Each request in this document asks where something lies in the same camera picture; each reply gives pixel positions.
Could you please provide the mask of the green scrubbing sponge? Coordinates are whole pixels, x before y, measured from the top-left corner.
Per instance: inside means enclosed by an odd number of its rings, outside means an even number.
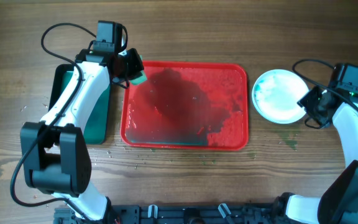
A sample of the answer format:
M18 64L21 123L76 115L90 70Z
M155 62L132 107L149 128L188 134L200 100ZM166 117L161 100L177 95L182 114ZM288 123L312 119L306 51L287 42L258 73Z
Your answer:
M130 81L132 85L140 85L147 80L147 75L145 74L144 70L140 71L138 75L139 77Z

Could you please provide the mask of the stained white plate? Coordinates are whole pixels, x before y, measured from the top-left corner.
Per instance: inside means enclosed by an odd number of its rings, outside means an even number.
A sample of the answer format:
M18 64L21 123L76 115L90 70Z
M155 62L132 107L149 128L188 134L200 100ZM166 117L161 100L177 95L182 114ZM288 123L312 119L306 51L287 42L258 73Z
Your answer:
M306 83L293 72L269 70L255 81L251 98L257 112L277 124L300 120L306 112L298 101L309 92Z

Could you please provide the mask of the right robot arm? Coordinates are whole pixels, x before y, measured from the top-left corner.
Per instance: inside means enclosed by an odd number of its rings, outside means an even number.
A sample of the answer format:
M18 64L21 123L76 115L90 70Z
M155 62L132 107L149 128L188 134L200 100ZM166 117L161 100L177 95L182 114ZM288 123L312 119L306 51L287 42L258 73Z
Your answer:
M299 104L311 114L330 113L346 168L321 197L284 193L272 205L275 223L358 223L358 94L314 88Z

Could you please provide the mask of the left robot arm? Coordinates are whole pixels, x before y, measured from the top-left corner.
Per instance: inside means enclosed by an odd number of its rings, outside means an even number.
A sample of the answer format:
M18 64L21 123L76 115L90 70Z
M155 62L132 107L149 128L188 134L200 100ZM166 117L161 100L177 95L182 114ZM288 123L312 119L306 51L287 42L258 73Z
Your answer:
M11 179L11 197L16 196L19 170L28 187L52 195L44 205L65 202L77 223L120 223L110 199L99 193L91 178L91 159L83 136L99 97L110 85L128 88L144 76L142 58L136 49L107 52L84 49L73 62L70 81L48 113L37 122L26 122L20 133L22 158Z

